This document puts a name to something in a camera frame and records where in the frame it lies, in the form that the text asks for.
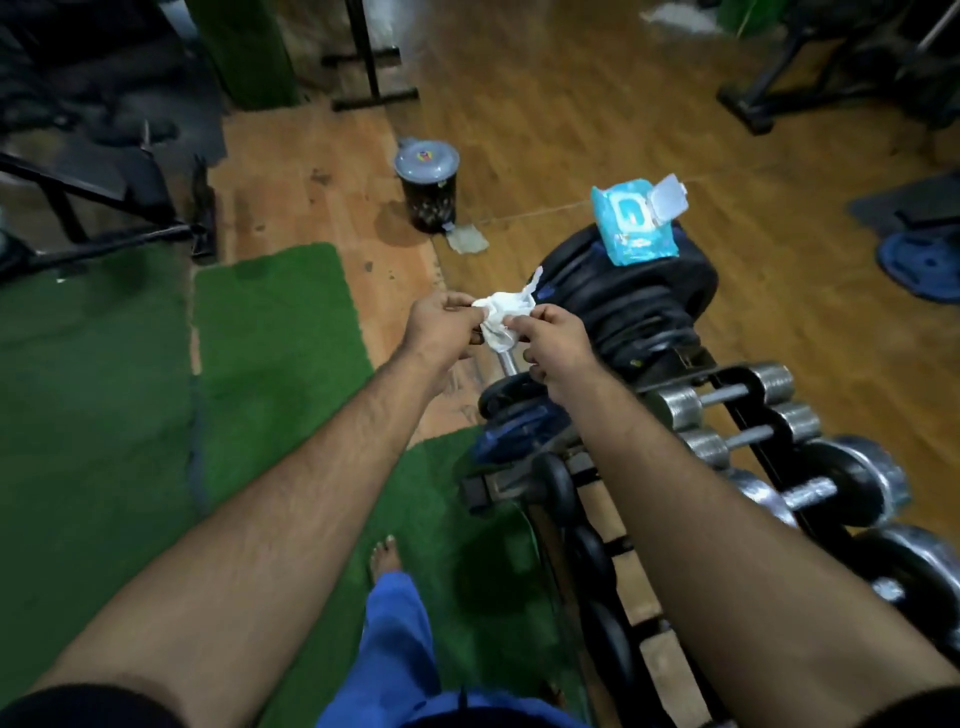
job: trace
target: blue wipes package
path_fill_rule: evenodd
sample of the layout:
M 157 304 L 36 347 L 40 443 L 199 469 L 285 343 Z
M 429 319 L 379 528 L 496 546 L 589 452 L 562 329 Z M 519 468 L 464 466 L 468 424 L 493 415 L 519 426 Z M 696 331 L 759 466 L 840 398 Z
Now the blue wipes package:
M 614 265 L 633 265 L 679 255 L 670 221 L 687 209 L 686 188 L 676 175 L 650 184 L 633 180 L 590 192 L 593 216 Z

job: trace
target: green wall padding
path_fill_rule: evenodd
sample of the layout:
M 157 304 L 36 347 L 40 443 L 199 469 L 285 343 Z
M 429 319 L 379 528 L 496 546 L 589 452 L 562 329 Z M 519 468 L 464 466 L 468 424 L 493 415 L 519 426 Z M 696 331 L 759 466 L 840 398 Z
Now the green wall padding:
M 187 0 L 229 97 L 240 109 L 299 102 L 297 79 L 268 0 Z

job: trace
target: green mat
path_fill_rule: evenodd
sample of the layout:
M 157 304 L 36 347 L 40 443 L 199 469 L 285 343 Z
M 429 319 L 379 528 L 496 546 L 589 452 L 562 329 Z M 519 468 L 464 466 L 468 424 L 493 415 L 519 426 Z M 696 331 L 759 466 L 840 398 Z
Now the green mat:
M 326 420 L 372 373 L 336 251 L 297 248 L 197 276 L 206 486 L 222 501 Z M 311 726 L 360 640 L 375 541 L 396 534 L 434 628 L 445 688 L 535 695 L 559 684 L 586 714 L 530 527 L 515 508 L 487 519 L 459 502 L 455 462 L 471 430 L 400 459 L 357 548 L 261 725 Z
M 0 286 L 0 705 L 196 520 L 176 251 Z

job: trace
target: blue pants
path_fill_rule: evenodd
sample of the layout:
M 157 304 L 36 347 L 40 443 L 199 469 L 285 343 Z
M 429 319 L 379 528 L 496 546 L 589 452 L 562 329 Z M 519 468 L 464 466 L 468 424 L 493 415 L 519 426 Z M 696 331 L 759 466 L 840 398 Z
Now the blue pants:
M 383 574 L 367 597 L 360 653 L 317 728 L 399 728 L 422 717 L 457 710 L 461 700 L 460 692 L 440 690 L 430 622 L 413 580 L 400 571 Z M 469 692 L 467 703 L 542 717 L 558 728 L 586 728 L 536 698 Z

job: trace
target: hand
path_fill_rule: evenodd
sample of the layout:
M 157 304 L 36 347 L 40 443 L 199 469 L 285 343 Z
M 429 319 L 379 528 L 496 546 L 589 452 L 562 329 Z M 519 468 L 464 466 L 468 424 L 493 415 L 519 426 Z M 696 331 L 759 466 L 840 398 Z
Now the hand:
M 437 375 L 445 375 L 457 359 L 467 358 L 468 345 L 483 343 L 480 324 L 487 311 L 471 307 L 475 300 L 466 293 L 435 291 L 414 302 L 398 351 L 414 354 Z
M 593 355 L 584 322 L 552 303 L 542 303 L 529 316 L 508 316 L 507 328 L 529 341 L 523 358 L 530 362 L 530 376 L 546 384 L 550 399 L 565 406 L 572 388 L 585 376 L 602 373 Z

